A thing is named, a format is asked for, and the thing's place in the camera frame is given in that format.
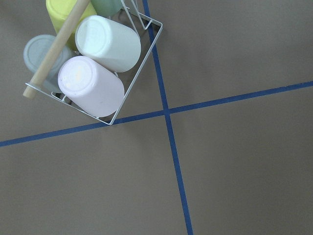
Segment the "grey plastic cup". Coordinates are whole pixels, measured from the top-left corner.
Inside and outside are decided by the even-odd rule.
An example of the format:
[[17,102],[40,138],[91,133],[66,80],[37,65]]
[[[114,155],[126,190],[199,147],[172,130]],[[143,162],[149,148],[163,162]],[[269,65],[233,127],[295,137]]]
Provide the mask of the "grey plastic cup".
[[[55,36],[44,34],[32,38],[26,44],[23,51],[23,59],[25,65],[31,72],[35,73],[37,71],[54,40]],[[74,53],[74,51],[72,51],[68,46],[63,47],[62,52],[43,82],[44,88],[50,92],[61,93],[58,86],[59,70],[67,60],[74,56],[76,56],[76,53]]]

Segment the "yellow plastic cup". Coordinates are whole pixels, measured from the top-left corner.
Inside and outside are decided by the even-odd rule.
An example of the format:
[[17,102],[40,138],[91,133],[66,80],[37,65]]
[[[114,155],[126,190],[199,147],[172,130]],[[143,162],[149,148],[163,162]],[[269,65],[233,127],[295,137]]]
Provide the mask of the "yellow plastic cup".
[[[72,11],[74,5],[76,4],[76,0],[46,0],[46,9],[48,11],[49,17],[53,24],[53,27],[58,34],[60,29],[62,28],[65,20],[67,19],[68,15]],[[75,43],[75,33],[78,25],[81,23],[83,19],[86,17],[97,15],[92,3],[90,2],[86,7],[85,11],[83,12],[80,20],[78,21],[77,25],[73,29],[71,36],[67,41],[67,46],[72,49],[73,51],[78,51]]]

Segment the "white plastic cup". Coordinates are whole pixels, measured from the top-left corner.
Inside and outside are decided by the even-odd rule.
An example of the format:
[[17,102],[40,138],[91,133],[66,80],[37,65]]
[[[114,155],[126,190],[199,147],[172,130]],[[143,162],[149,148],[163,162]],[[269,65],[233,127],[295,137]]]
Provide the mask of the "white plastic cup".
[[75,43],[83,56],[115,72],[132,69],[141,54],[140,37],[133,29],[98,15],[81,21]]

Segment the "green plastic cup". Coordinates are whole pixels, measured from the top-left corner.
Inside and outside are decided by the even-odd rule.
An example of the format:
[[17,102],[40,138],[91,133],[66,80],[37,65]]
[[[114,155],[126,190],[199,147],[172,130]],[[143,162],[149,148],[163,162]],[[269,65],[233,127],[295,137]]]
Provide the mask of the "green plastic cup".
[[115,15],[122,7],[120,0],[91,0],[97,15],[110,17]]

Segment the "pink plastic cup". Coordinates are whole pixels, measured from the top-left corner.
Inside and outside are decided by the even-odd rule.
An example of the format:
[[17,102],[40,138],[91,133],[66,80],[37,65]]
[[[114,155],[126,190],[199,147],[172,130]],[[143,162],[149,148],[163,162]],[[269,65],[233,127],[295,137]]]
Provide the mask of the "pink plastic cup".
[[122,81],[86,56],[73,57],[62,65],[58,85],[64,95],[94,117],[113,114],[124,98]]

